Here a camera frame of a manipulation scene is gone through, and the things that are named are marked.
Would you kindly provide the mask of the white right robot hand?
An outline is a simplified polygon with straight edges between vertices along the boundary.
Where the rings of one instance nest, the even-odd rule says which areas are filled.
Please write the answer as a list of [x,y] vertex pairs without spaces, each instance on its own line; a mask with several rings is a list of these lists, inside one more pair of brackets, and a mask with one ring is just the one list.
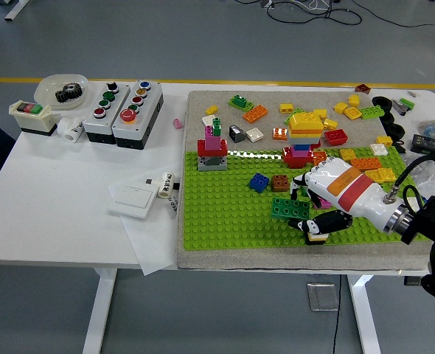
[[310,220],[288,222],[312,236],[347,229],[354,217],[366,218],[379,231],[390,233],[404,210],[400,198],[393,196],[391,201],[384,201],[387,192],[379,184],[340,158],[330,157],[293,181],[306,187],[313,201],[323,198],[337,208]]

